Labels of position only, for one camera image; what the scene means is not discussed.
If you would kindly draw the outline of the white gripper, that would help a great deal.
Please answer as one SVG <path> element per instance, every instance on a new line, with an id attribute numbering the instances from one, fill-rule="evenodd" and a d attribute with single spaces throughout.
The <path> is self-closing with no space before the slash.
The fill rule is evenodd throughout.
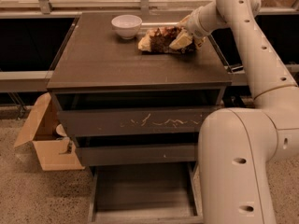
<path id="1" fill-rule="evenodd" d="M 190 16 L 187 15 L 177 23 L 177 27 L 185 28 L 181 30 L 175 40 L 169 45 L 170 49 L 178 50 L 189 46 L 192 43 L 192 36 L 195 38 L 202 38 L 210 35 L 210 32 L 204 28 L 200 22 L 200 15 L 203 7 L 195 9 Z"/>

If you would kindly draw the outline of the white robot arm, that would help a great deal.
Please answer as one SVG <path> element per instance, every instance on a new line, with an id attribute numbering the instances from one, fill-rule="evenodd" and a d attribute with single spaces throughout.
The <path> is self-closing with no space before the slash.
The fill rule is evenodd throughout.
<path id="1" fill-rule="evenodd" d="M 198 138 L 204 224 L 277 224 L 266 164 L 297 154 L 299 87 L 255 21 L 260 0 L 215 0 L 185 20 L 196 38 L 230 28 L 253 108 L 210 114 Z"/>

